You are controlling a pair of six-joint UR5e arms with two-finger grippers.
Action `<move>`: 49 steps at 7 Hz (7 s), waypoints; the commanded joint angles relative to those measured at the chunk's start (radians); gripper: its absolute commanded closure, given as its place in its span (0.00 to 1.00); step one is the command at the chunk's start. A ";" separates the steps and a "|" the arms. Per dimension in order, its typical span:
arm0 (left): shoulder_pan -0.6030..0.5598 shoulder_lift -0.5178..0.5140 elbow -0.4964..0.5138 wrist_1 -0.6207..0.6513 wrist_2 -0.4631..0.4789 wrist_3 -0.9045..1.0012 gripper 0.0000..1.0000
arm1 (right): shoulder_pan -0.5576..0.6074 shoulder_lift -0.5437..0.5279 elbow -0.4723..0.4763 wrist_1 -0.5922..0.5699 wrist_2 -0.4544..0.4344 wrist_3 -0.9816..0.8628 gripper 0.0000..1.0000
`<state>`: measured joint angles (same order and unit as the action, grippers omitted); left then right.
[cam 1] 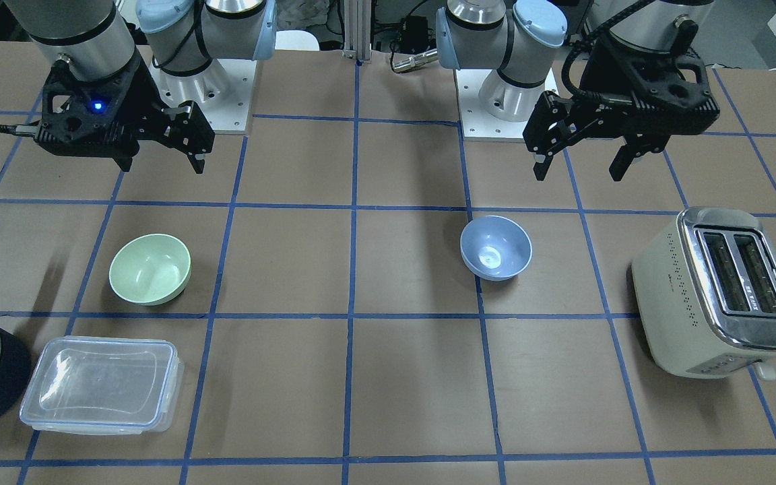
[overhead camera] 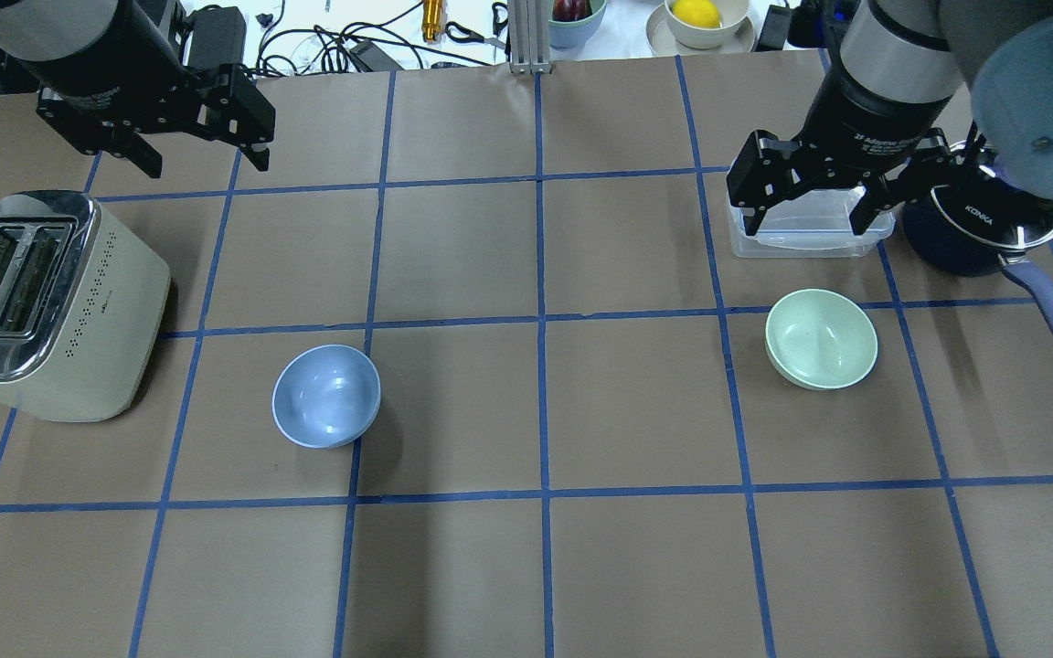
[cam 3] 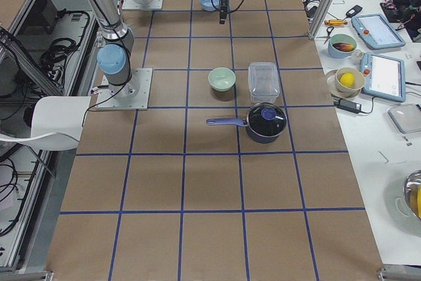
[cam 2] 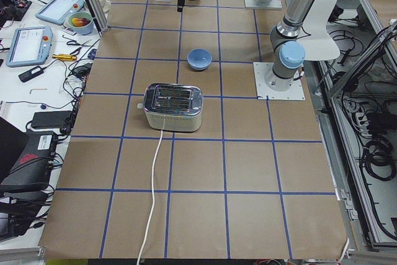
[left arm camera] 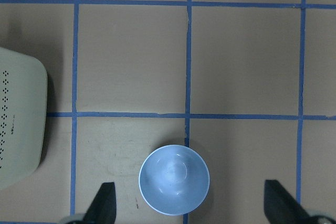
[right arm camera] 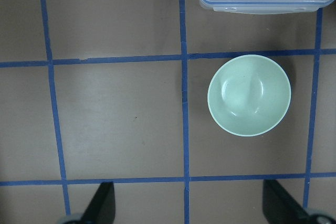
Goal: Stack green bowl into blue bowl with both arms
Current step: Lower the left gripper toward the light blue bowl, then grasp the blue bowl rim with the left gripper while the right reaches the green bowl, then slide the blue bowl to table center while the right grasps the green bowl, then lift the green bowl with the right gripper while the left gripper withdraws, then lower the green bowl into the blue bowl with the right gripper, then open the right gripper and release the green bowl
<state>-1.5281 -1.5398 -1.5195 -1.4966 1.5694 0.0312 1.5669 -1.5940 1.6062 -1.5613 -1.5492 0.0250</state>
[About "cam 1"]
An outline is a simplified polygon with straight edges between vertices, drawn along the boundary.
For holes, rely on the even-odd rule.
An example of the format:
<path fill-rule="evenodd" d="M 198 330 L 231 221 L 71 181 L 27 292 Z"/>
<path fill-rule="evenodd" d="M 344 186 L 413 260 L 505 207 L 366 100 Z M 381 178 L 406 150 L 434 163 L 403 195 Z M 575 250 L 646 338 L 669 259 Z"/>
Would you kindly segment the black gripper with blue LED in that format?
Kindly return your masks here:
<path fill-rule="evenodd" d="M 0 133 L 24 136 L 55 156 L 108 158 L 129 172 L 139 143 L 155 141 L 178 150 L 196 174 L 214 144 L 214 130 L 194 101 L 169 107 L 141 53 L 105 79 L 76 78 L 64 56 L 53 62 L 41 90 L 41 117 L 26 124 L 0 124 Z"/>

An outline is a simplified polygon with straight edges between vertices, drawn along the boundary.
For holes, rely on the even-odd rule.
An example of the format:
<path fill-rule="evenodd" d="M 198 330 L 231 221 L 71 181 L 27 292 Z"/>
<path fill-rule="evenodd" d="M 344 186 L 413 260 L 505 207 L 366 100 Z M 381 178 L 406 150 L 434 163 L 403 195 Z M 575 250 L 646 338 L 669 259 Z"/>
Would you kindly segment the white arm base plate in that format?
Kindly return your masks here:
<path fill-rule="evenodd" d="M 509 85 L 488 69 L 455 70 L 463 135 L 468 141 L 522 142 L 523 130 L 542 92 L 558 92 L 552 69 L 542 85 Z"/>
<path fill-rule="evenodd" d="M 149 71 L 169 107 L 194 101 L 216 134 L 245 135 L 251 120 L 258 61 L 214 59 L 202 73 L 177 77 L 156 67 Z"/>

